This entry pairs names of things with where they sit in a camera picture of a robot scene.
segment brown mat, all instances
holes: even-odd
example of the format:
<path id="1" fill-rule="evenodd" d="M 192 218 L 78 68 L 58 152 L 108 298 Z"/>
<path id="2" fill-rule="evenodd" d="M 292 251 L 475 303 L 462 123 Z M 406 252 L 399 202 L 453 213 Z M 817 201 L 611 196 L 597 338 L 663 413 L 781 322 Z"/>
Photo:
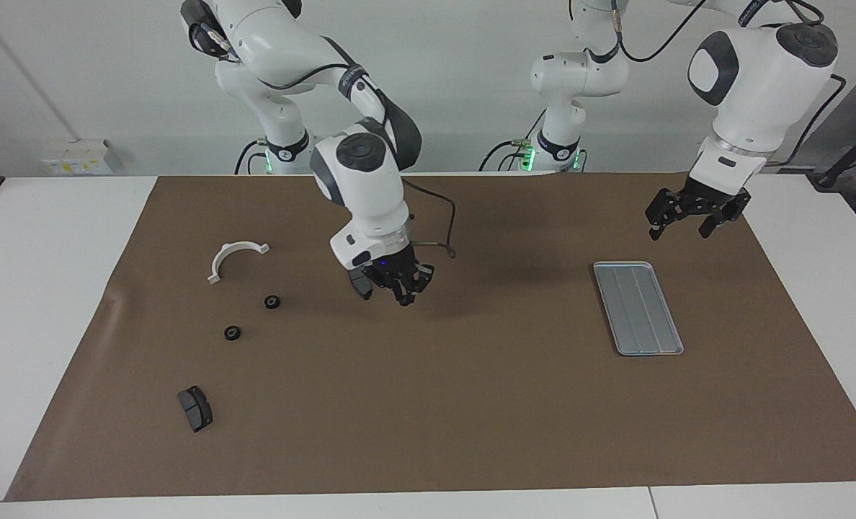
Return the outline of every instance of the brown mat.
<path id="1" fill-rule="evenodd" d="M 681 183 L 419 179 L 460 203 L 460 257 L 420 249 L 437 276 L 401 309 L 349 288 L 347 214 L 312 179 L 162 178 L 7 499 L 856 480 L 856 411 L 747 224 L 649 240 L 646 204 Z M 408 200 L 442 237 L 447 206 Z M 208 285 L 241 239 L 271 252 Z M 685 355 L 616 354 L 598 260 L 655 265 Z"/>

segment white curved part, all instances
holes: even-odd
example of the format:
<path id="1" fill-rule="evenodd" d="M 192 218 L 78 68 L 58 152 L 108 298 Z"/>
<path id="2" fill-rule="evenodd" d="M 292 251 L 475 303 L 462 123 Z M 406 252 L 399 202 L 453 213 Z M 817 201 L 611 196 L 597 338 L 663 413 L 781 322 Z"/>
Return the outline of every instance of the white curved part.
<path id="1" fill-rule="evenodd" d="M 223 265 L 223 261 L 234 252 L 238 252 L 240 250 L 254 250 L 258 254 L 266 254 L 267 251 L 271 250 L 271 247 L 267 246 L 267 244 L 258 245 L 257 243 L 250 241 L 227 243 L 222 249 L 220 249 L 220 252 L 217 253 L 217 257 L 214 257 L 213 264 L 210 266 L 211 275 L 207 280 L 211 285 L 216 285 L 216 283 L 220 282 L 220 266 Z"/>

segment gray panel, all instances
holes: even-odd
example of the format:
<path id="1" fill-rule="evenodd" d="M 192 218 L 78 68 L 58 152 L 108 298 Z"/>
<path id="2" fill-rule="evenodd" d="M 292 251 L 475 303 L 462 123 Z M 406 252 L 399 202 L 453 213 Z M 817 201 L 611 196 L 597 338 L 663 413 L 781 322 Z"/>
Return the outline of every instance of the gray panel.
<path id="1" fill-rule="evenodd" d="M 617 351 L 628 357 L 685 352 L 652 265 L 598 262 L 595 277 Z"/>

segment white wall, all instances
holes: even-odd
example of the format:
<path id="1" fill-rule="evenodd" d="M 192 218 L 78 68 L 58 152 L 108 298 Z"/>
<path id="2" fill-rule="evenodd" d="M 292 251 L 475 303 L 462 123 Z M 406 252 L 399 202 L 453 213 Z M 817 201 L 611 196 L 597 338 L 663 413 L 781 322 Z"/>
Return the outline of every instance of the white wall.
<path id="1" fill-rule="evenodd" d="M 839 72 L 854 85 L 856 1 L 816 3 L 839 34 Z M 180 4 L 0 0 L 1 173 L 42 174 L 40 142 L 71 133 L 108 139 L 126 174 L 229 173 L 241 145 L 260 131 L 247 109 L 218 91 L 213 59 L 188 46 Z M 659 0 L 633 0 L 628 46 L 650 52 L 686 13 Z M 307 0 L 300 20 L 338 40 L 414 116 L 425 137 L 417 171 L 475 169 L 496 142 L 523 137 L 543 108 L 530 88 L 531 63 L 543 53 L 578 50 L 566 2 L 556 0 Z M 623 94 L 586 103 L 590 170 L 691 165 L 714 109 L 691 92 L 687 64 L 709 32 L 732 24 L 702 13 L 660 59 L 633 67 Z M 356 120 L 355 110 L 327 89 L 297 101 L 319 135 Z"/>

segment white table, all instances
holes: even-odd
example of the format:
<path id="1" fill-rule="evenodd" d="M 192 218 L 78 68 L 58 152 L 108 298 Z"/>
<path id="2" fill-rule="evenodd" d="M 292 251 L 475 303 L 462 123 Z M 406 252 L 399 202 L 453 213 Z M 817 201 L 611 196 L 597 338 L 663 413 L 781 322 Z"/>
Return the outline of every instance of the white table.
<path id="1" fill-rule="evenodd" d="M 11 179 L 0 192 L 0 500 L 154 182 Z M 856 407 L 856 216 L 802 177 L 749 187 L 748 220 Z M 0 517 L 227 515 L 856 518 L 856 483 L 0 503 Z"/>

